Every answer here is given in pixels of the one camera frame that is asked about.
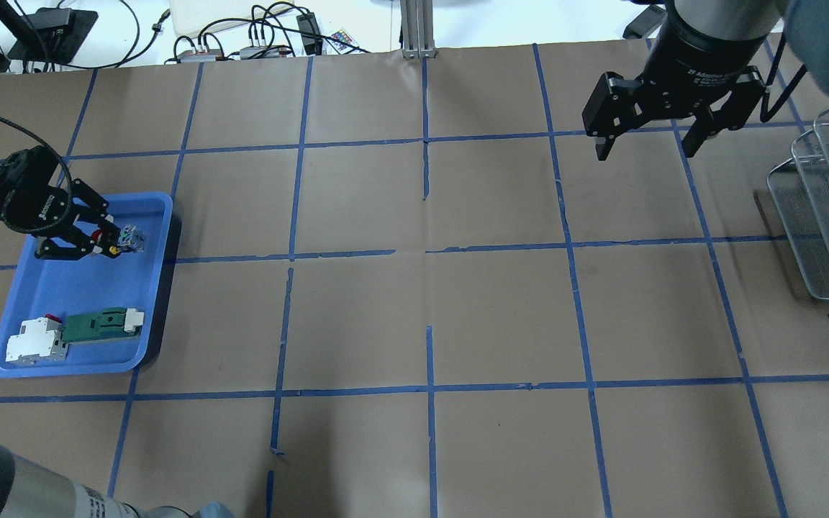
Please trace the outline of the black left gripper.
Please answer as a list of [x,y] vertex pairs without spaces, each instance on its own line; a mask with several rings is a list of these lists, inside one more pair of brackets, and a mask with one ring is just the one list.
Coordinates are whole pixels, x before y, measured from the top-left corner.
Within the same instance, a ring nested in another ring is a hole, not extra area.
[[[36,238],[34,257],[48,261],[78,261],[101,255],[117,258],[119,227],[109,213],[109,202],[85,181],[72,180],[73,204],[67,191],[50,184],[58,158],[42,145],[12,153],[0,162],[0,221]],[[91,234],[61,237],[78,221],[93,225]]]

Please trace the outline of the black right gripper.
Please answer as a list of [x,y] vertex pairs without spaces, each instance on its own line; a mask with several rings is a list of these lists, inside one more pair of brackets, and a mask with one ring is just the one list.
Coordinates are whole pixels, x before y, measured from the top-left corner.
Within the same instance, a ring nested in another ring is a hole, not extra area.
[[739,130],[766,95],[751,59],[772,29],[770,11],[668,11],[641,80],[602,73],[581,112],[605,161],[618,137],[658,116],[694,116],[684,156],[723,130]]

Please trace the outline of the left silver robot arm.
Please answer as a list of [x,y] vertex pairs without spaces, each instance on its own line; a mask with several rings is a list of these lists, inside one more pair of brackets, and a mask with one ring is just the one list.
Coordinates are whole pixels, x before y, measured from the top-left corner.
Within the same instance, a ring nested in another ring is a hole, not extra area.
[[[47,143],[0,160],[0,221],[26,234],[0,322],[0,377],[121,373],[144,360],[161,309],[171,198],[109,198],[70,173]],[[145,511],[56,474],[0,445],[0,517],[186,517]]]

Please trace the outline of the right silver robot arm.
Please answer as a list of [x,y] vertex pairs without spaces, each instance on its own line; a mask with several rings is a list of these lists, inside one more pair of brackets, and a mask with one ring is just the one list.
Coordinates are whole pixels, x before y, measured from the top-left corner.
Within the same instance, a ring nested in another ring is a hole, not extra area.
[[[723,130],[743,128],[754,109],[768,122],[803,78],[829,97],[829,1],[665,1],[642,72],[633,79],[603,73],[582,112],[585,133],[598,160],[607,160],[615,140],[658,120],[692,119],[682,150],[693,157]],[[781,61],[775,55],[766,78],[751,59],[777,23],[782,48],[800,61],[799,70],[776,101],[769,88]]]

